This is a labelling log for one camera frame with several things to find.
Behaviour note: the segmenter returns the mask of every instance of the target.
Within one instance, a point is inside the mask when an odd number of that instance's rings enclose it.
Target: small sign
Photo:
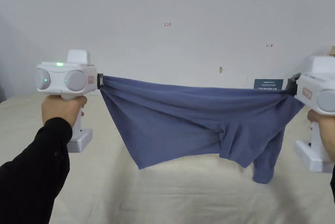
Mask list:
[[[255,79],[254,88],[281,90],[283,81],[283,79]]]

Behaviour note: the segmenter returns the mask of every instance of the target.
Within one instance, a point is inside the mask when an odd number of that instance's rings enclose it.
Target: white gripper device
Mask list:
[[[103,74],[91,65],[84,50],[70,50],[67,62],[42,62],[37,66],[36,84],[39,92],[60,95],[65,100],[92,92],[103,85]],[[81,129],[81,109],[67,145],[71,153],[82,152],[93,138],[92,129]]]
[[[296,80],[296,85],[297,100],[321,115],[335,115],[335,57],[309,59],[307,70]],[[294,151],[311,171],[331,173],[334,163],[325,151],[318,123],[313,122],[311,128],[309,141],[296,141]]]

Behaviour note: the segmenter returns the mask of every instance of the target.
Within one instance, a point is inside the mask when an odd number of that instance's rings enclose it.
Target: bed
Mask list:
[[[0,104],[0,163],[13,159],[41,127],[42,94]],[[268,185],[252,181],[218,155],[179,158],[143,170],[127,152],[101,96],[88,96],[82,128],[94,137],[79,154],[55,200],[50,223],[206,224],[334,223],[331,174],[310,172],[293,151],[307,139],[304,108],[285,131],[275,176]]]

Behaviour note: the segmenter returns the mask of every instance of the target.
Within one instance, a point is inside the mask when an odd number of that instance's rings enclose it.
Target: blue t-shirt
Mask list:
[[[103,77],[102,97],[139,169],[218,153],[268,183],[285,126],[304,104],[285,90],[185,87]]]

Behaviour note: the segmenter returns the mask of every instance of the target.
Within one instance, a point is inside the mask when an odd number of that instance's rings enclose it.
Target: orange label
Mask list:
[[[303,95],[307,97],[309,100],[312,99],[312,91],[310,91],[308,88],[303,88]]]
[[[94,83],[94,76],[93,76],[93,75],[90,75],[90,76],[88,77],[88,83],[89,83],[89,84]]]

